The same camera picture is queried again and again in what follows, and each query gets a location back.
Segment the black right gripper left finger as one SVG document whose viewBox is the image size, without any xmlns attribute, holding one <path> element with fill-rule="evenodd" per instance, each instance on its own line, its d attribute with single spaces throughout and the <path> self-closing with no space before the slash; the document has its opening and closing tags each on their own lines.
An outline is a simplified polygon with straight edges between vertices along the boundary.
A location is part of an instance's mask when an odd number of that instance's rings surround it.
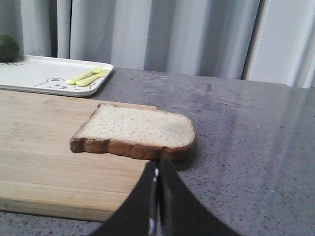
<svg viewBox="0 0 315 236">
<path fill-rule="evenodd" d="M 158 217 L 158 169 L 147 162 L 134 189 L 118 210 L 91 235 L 154 236 Z"/>
</svg>

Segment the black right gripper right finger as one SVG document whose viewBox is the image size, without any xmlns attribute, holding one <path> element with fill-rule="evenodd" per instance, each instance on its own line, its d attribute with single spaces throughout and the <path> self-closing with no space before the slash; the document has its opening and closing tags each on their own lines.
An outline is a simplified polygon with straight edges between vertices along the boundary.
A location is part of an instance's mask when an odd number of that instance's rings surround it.
<svg viewBox="0 0 315 236">
<path fill-rule="evenodd" d="M 237 236 L 190 192 L 172 161 L 158 164 L 158 201 L 164 236 Z"/>
</svg>

